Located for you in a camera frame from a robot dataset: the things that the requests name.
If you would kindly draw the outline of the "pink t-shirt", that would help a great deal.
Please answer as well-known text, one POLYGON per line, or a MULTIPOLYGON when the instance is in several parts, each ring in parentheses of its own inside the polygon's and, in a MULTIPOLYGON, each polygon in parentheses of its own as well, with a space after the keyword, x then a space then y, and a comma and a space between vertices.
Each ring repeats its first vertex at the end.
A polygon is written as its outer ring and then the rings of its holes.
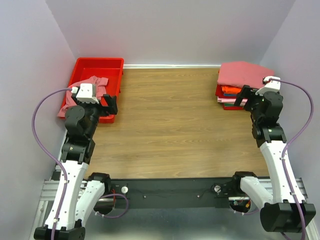
MULTIPOLYGON (((106 86, 108 84, 108 78, 91 76, 88 79, 72 83, 69 86, 69 88, 80 87, 81 84, 94 84, 96 88, 96 98, 100 101, 102 96, 107 93, 106 86)), ((62 105, 60 111, 57 114, 57 117, 64 118, 68 108, 73 107, 75 105, 76 103, 72 99, 72 93, 70 91, 67 91, 65 94, 65 104, 62 105)))

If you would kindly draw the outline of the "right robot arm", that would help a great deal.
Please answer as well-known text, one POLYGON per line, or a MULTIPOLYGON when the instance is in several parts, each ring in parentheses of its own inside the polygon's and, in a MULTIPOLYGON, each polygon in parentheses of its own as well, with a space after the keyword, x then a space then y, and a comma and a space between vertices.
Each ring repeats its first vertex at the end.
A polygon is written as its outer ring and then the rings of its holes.
POLYGON ((237 172, 238 179, 230 183, 230 191, 248 195, 259 210, 260 221, 267 232, 301 233, 316 215, 315 206, 307 203, 301 193, 290 165, 287 139, 278 123, 283 109, 279 89, 259 90, 244 85, 237 94, 235 106, 246 99, 244 109, 250 112, 252 135, 266 162, 272 192, 262 186, 253 173, 237 172))

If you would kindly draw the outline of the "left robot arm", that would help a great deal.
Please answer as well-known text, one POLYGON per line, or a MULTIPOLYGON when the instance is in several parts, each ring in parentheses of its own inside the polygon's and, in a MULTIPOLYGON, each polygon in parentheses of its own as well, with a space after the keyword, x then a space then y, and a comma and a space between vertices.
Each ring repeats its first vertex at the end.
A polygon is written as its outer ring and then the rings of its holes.
POLYGON ((65 113, 66 139, 58 161, 59 184, 44 226, 34 231, 36 240, 83 240, 85 225, 97 201, 110 194, 111 179, 106 173, 93 173, 86 190, 80 193, 95 148, 93 135, 99 118, 118 112, 116 96, 105 94, 103 99, 106 105, 76 100, 76 105, 65 113))

